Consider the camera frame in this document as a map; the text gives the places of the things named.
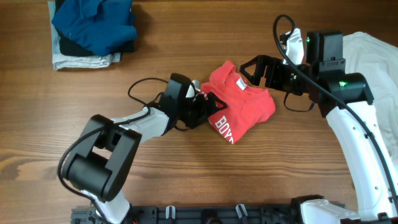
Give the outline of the red t-shirt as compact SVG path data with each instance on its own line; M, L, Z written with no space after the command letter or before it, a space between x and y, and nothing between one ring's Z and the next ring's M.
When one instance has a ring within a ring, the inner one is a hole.
M275 113L269 91L249 86L229 60L211 73L209 81L201 85L200 93L206 99L213 93L226 103L227 108L209 116L208 121L231 144Z

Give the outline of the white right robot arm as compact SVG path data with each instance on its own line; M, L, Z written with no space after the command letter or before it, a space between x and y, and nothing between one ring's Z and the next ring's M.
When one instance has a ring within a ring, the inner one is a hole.
M310 31L301 47L305 63L293 61L293 35L275 37L281 58L258 55L240 66L253 85L286 94L307 94L319 107L343 150L356 192L352 212L320 195L293 198L292 223L396 223L397 174L387 155L376 118L371 89L360 73L346 73L343 35L339 31Z

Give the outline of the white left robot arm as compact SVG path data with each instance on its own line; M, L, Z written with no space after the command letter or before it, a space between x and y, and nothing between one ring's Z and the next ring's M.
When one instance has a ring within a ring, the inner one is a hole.
M59 181L91 202L89 208L72 211L72 223L137 223L122 187L139 145L163 136L178 121L194 129L228 107L213 92L200 93L198 82L184 75L171 74L166 85L138 113L116 119L92 116L64 152L57 166Z

